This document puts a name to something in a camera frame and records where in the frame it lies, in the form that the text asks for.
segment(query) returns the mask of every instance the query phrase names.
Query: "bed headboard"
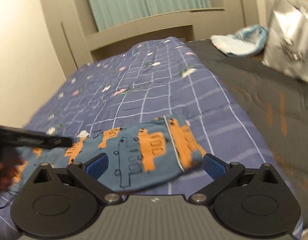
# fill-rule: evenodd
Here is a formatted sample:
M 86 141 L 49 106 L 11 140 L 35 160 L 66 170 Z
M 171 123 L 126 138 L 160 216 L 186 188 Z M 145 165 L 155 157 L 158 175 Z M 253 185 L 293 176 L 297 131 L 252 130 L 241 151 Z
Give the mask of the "bed headboard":
M 88 0 L 41 0 L 55 51 L 65 75 L 122 53 L 133 45 L 175 36 L 208 39 L 258 24 L 256 0 L 211 0 L 212 8 L 151 16 L 98 32 Z

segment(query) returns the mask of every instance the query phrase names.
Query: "blue towel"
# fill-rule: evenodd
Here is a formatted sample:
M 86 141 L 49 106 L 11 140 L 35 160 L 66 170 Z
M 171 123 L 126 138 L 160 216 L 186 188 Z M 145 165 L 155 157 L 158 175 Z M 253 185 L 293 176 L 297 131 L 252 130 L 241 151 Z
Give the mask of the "blue towel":
M 21 189 L 39 163 L 64 168 L 101 153 L 103 156 L 88 165 L 86 172 L 113 191 L 135 191 L 176 178 L 201 164 L 206 153 L 180 114 L 80 137 L 68 149 L 20 147 L 19 151 L 28 162 L 11 187 L 14 191 Z
M 244 57 L 262 51 L 268 39 L 268 32 L 268 28 L 257 24 L 240 29 L 234 35 L 212 35 L 211 41 L 227 56 Z

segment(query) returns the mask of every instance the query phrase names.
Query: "white stitching line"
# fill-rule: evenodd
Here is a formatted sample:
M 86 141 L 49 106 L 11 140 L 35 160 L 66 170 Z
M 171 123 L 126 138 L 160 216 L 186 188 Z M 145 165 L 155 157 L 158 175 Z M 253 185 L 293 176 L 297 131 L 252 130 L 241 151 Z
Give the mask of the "white stitching line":
M 9 226 L 11 227 L 13 230 L 17 231 L 13 226 L 10 225 L 10 223 L 8 221 L 6 221 L 3 217 L 0 216 L 0 218 Z
M 156 110 L 156 111 L 152 111 L 152 112 L 143 112 L 143 114 L 153 114 L 153 113 L 158 113 L 158 112 L 162 112 L 162 111 L 166 111 L 166 110 L 169 110 L 168 108 L 163 108 L 163 109 L 160 109 L 160 110 Z M 127 118 L 127 117 L 132 117 L 132 116 L 136 116 L 136 115 L 139 115 L 141 113 L 137 113 L 137 114 L 131 114 L 131 115 L 128 115 L 128 116 L 119 116 L 119 117 L 116 117 L 116 119 L 120 119 L 120 118 Z M 103 121 L 98 121 L 94 124 L 98 124 L 98 123 L 102 123 L 102 122 L 107 122 L 107 121 L 113 121 L 114 118 L 112 119 L 106 119 L 106 120 L 103 120 Z
M 263 162 L 266 162 L 263 155 L 261 154 L 258 146 L 256 145 L 254 139 L 252 138 L 252 136 L 250 135 L 250 133 L 248 132 L 248 130 L 246 129 L 245 125 L 241 122 L 241 120 L 238 118 L 238 116 L 235 114 L 235 112 L 233 111 L 232 107 L 231 107 L 231 103 L 230 103 L 230 100 L 228 99 L 227 95 L 225 94 L 225 91 L 223 90 L 222 86 L 220 85 L 220 83 L 218 82 L 218 80 L 216 79 L 216 77 L 214 76 L 214 74 L 208 69 L 206 68 L 214 77 L 215 81 L 218 83 L 219 87 L 221 88 L 221 90 L 223 91 L 223 94 L 229 104 L 229 107 L 230 107 L 230 110 L 231 112 L 233 113 L 234 117 L 236 118 L 236 120 L 241 124 L 241 126 L 244 128 L 245 132 L 247 133 L 247 135 L 249 136 L 250 140 L 252 141 L 252 143 L 254 144 L 254 147 L 257 149 L 259 155 L 261 156 Z
M 151 77 L 151 84 L 153 84 L 153 76 L 154 76 L 154 73 L 152 72 L 152 77 Z M 147 94 L 149 93 L 149 89 L 146 91 L 146 94 L 145 94 L 145 97 L 144 97 L 144 101 L 142 103 L 142 107 L 141 107 L 141 116 L 140 116 L 140 123 L 142 122 L 142 119 L 143 119 L 143 109 L 144 109 L 144 105 L 145 105 L 145 100 L 146 100 L 146 97 L 147 97 Z
M 104 102 L 104 105 L 102 106 L 101 110 L 99 111 L 99 113 L 96 115 L 95 119 L 94 119 L 94 122 L 93 124 L 91 124 L 91 130 L 90 130 L 90 133 L 92 132 L 92 129 L 93 129 L 93 125 L 95 124 L 95 121 L 96 119 L 98 118 L 99 114 L 101 113 L 101 111 L 103 110 L 104 106 L 106 105 L 107 101 Z
M 170 68 L 170 58 L 168 56 L 168 45 L 165 43 L 166 46 L 166 56 L 167 56 L 167 61 L 168 61 L 168 72 L 170 74 L 170 81 L 168 82 L 168 108 L 170 110 L 170 114 L 172 114 L 172 109 L 171 109 L 171 79 L 172 79 L 172 73 L 171 73 L 171 68 Z
M 213 77 L 210 76 L 210 77 L 200 78 L 200 79 L 198 79 L 198 80 L 193 81 L 193 84 L 197 84 L 197 83 L 199 83 L 199 82 L 201 82 L 201 81 L 206 81 L 206 80 L 208 80 L 208 79 L 210 79 L 210 78 L 213 78 Z M 168 85 L 170 86 L 170 83 L 174 83 L 174 82 L 177 82 L 177 81 L 180 81 L 180 80 L 182 80 L 182 78 L 177 79 L 177 80 L 172 80 L 172 81 L 168 82 Z M 139 89 L 139 90 L 135 90 L 134 92 L 138 92 L 138 91 L 147 91 L 147 90 L 149 90 L 149 89 L 159 88 L 159 87 L 165 87 L 165 86 L 166 86 L 166 84 L 165 84 L 165 85 L 160 85 L 160 86 L 154 86 L 154 87 L 151 87 L 151 88 L 148 88 L 148 89 Z M 185 85 L 185 86 L 182 87 L 181 89 L 188 88 L 188 87 L 190 87 L 190 86 L 191 86 L 191 84 Z M 96 101 L 98 101 L 98 103 L 96 104 L 96 106 L 92 106 L 93 109 L 95 109 L 95 108 L 98 106 L 98 104 L 100 103 L 100 100 L 99 100 L 99 98 L 98 98 L 98 99 L 96 99 L 96 100 L 91 101 L 91 103 L 94 103 L 94 102 L 96 102 Z M 112 106 L 116 106 L 116 105 L 119 105 L 119 104 L 114 104 L 114 105 L 108 106 L 108 107 L 106 107 L 106 108 L 104 108 L 104 109 L 108 109 L 108 108 L 111 108 Z M 76 106 L 68 107 L 67 109 L 77 109 L 77 108 L 79 108 L 79 107 L 84 107 L 84 106 L 85 106 L 85 105 L 76 105 Z
M 5 197 L 3 197 L 2 195 L 0 195 L 1 198 L 3 198 L 4 200 L 6 200 L 7 202 L 10 202 L 11 204 L 13 204 L 10 200 L 6 199 Z
M 180 51 L 179 51 L 179 53 L 180 53 L 181 57 L 183 58 L 183 60 L 184 60 L 184 62 L 185 62 L 185 65 L 187 65 L 187 62 L 186 62 L 186 60 L 185 60 L 183 54 L 182 54 Z M 213 151 L 212 144 L 211 144 L 211 142 L 210 142 L 210 139 L 209 139 L 209 137 L 208 137 L 208 135 L 207 135 L 207 132 L 206 132 L 206 129 L 205 129 L 205 126 L 204 126 L 204 123 L 203 123 L 203 119 L 202 119 L 202 110 L 201 110 L 201 108 L 200 108 L 200 106 L 199 106 L 199 102 L 198 102 L 198 98 L 197 98 L 196 93 L 195 93 L 195 89 L 194 89 L 194 86 L 193 86 L 193 82 L 192 82 L 191 76 L 189 75 L 188 77 L 189 77 L 189 79 L 190 79 L 192 91 L 193 91 L 193 94 L 194 94 L 194 97 L 195 97 L 195 101 L 196 101 L 196 104 L 197 104 L 197 108 L 198 108 L 199 113 L 200 113 L 201 125 L 202 125 L 202 128 L 203 128 L 204 134 L 205 134 L 205 136 L 206 136 L 206 139 L 207 139 L 207 142 L 208 142 L 208 146 L 209 146 L 209 148 L 210 148 L 210 150 L 211 150 L 211 154 L 214 155 L 214 151 Z
M 119 83 L 118 83 L 118 85 L 117 85 L 117 87 L 116 87 L 116 90 L 118 89 L 119 84 L 121 84 L 121 81 L 122 81 L 123 77 L 125 76 L 125 74 L 131 69 L 131 66 L 132 66 L 132 65 L 135 63 L 135 61 L 137 60 L 137 57 L 138 57 L 138 55 L 136 56 L 135 60 L 134 60 L 133 63 L 130 65 L 130 67 L 128 68 L 128 70 L 123 74 L 121 80 L 119 81 Z
M 127 95 L 127 93 L 124 95 L 124 97 L 123 97 L 123 99 L 122 99 L 122 102 L 120 103 L 120 105 L 119 105 L 119 106 L 118 106 L 118 108 L 117 108 L 117 111 L 116 111 L 116 114 L 115 114 L 115 117 L 114 117 L 114 122 L 113 122 L 112 129 L 114 129 L 115 119 L 116 119 L 117 113 L 118 113 L 119 108 L 121 107 L 121 105 L 122 105 L 122 103 L 123 103 L 123 101 L 124 101 L 124 99 L 125 99 L 126 95 Z

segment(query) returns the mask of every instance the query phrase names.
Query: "gray bedsheet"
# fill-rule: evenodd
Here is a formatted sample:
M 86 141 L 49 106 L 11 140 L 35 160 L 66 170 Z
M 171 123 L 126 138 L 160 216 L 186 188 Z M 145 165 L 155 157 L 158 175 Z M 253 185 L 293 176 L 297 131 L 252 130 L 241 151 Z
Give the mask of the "gray bedsheet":
M 296 191 L 308 224 L 308 84 L 252 57 L 227 57 L 210 40 L 186 43 L 262 133 Z

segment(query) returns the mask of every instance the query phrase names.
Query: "metal rivet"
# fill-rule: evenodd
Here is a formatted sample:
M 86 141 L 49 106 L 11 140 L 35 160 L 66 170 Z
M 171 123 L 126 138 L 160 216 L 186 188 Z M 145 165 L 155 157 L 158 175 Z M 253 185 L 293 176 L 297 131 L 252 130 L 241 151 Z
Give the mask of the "metal rivet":
M 116 202 L 120 199 L 120 197 L 119 197 L 119 195 L 117 195 L 115 193 L 110 193 L 110 194 L 105 195 L 104 199 L 107 202 Z
M 191 199 L 195 202 L 203 202 L 203 201 L 207 200 L 207 197 L 204 194 L 196 193 L 196 194 L 191 196 Z

